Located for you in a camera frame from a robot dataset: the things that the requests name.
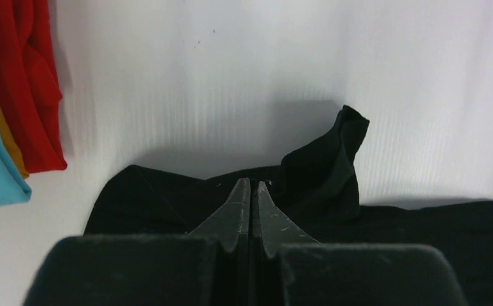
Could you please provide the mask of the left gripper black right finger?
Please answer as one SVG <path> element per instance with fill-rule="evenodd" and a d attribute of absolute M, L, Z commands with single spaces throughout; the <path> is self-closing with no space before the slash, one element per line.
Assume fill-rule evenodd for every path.
<path fill-rule="evenodd" d="M 322 244 L 273 202 L 252 202 L 258 305 L 466 305 L 443 254 L 421 244 Z"/>

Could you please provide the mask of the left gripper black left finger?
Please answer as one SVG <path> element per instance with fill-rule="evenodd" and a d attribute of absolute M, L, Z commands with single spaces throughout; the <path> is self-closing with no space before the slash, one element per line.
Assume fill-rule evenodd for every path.
<path fill-rule="evenodd" d="M 251 186 L 181 235 L 88 235 L 47 254 L 25 305 L 243 305 Z"/>

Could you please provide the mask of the black t-shirt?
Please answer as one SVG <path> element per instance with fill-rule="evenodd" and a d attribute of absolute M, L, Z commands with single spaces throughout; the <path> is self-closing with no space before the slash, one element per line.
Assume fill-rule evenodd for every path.
<path fill-rule="evenodd" d="M 322 136 L 279 165 L 199 179 L 130 165 L 96 200 L 85 234 L 185 233 L 228 198 L 236 182 L 267 185 L 273 202 L 306 233 L 326 243 L 426 244 L 452 265 L 471 305 L 493 305 L 493 201 L 408 210 L 362 206 L 355 155 L 369 122 L 344 106 Z"/>

